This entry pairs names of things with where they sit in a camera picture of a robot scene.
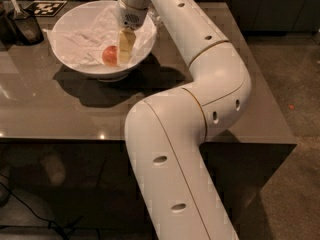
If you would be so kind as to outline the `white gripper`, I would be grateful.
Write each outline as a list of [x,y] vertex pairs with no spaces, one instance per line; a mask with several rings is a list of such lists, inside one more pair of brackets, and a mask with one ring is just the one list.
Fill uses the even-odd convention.
[[119,32],[118,36],[118,64],[125,65],[131,58],[136,41],[133,30],[141,28],[144,24],[150,0],[117,0],[117,3],[119,23],[121,27],[125,28]]

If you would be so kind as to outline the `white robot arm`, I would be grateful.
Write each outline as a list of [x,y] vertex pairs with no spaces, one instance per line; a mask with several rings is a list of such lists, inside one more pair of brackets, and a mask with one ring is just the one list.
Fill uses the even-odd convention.
[[251,79],[237,50],[193,0],[118,0],[122,24],[154,6],[192,76],[136,103],[128,156],[159,240],[239,240],[199,147],[243,114]]

